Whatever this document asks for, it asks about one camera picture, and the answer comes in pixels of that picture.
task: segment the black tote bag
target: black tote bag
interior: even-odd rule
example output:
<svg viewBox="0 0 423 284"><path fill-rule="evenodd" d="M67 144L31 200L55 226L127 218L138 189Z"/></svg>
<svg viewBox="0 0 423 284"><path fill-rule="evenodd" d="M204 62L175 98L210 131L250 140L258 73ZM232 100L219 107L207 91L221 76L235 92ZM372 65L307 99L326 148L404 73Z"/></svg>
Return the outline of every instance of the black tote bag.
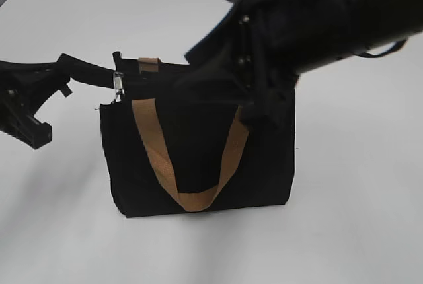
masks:
<svg viewBox="0 0 423 284"><path fill-rule="evenodd" d="M188 67L158 59L117 67L139 70L123 101L100 107L120 212L144 217L285 204L295 168L295 90L281 111L283 126L263 120L247 128L242 107L194 102L174 91Z"/></svg>

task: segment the metal clip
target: metal clip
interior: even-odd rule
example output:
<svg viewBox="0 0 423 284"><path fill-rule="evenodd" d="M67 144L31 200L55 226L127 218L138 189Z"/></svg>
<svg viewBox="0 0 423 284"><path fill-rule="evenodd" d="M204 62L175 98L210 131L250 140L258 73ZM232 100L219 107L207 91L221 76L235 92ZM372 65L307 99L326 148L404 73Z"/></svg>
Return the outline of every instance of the metal clip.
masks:
<svg viewBox="0 0 423 284"><path fill-rule="evenodd" d="M116 103L120 96L125 95L124 84L122 82L123 76L124 74L118 71L115 71L113 73L114 91L116 92L116 96L114 97L113 103Z"/></svg>

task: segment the black strap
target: black strap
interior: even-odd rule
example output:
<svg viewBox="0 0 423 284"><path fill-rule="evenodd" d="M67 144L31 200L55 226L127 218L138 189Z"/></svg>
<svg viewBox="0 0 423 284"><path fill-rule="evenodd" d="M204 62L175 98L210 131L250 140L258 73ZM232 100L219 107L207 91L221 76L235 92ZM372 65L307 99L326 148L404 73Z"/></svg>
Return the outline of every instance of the black strap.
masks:
<svg viewBox="0 0 423 284"><path fill-rule="evenodd" d="M59 57L55 69L80 83L114 88L113 70L86 63L66 54Z"/></svg>
<svg viewBox="0 0 423 284"><path fill-rule="evenodd" d="M361 53L357 56L362 57L362 58L381 58L381 57L385 57L386 55L395 53L397 51L399 51L400 49L402 49L404 47L404 45L407 43L408 40L403 40L403 41L399 41L399 42L395 42L394 45L387 50L386 52L383 52L381 54L377 54L377 55L373 55L370 53Z"/></svg>
<svg viewBox="0 0 423 284"><path fill-rule="evenodd" d="M72 90L69 88L69 86L65 85L62 88L60 88L60 92L64 95L64 97L69 97L72 94Z"/></svg>

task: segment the white backdrop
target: white backdrop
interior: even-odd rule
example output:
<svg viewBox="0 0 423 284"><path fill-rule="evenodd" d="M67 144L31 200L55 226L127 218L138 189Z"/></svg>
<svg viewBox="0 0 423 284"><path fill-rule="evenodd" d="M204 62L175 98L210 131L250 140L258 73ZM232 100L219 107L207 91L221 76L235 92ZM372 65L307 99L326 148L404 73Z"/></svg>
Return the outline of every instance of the white backdrop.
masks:
<svg viewBox="0 0 423 284"><path fill-rule="evenodd" d="M111 53L184 63L224 0L8 0L0 58ZM422 283L423 37L298 88L297 174L283 207L127 220L110 195L95 108L71 83L37 117L39 151L0 134L0 283Z"/></svg>

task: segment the tan handle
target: tan handle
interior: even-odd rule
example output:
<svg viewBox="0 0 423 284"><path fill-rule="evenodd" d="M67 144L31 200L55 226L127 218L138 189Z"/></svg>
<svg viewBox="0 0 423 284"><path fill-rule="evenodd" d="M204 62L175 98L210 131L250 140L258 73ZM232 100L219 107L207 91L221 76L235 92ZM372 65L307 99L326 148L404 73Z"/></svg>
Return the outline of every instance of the tan handle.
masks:
<svg viewBox="0 0 423 284"><path fill-rule="evenodd" d="M218 185L200 193L180 193L176 186L172 162L157 116L155 99L134 100L132 108L139 134L160 185L186 211L194 212L207 209L234 175L241 160L245 143L249 136L248 130L239 121L241 109L238 108L235 113L231 129L229 130L226 146L222 154Z"/></svg>
<svg viewBox="0 0 423 284"><path fill-rule="evenodd" d="M146 58L146 57L139 58L138 59L139 73L142 74L143 71L158 72L159 62L160 62L160 59L158 58Z"/></svg>

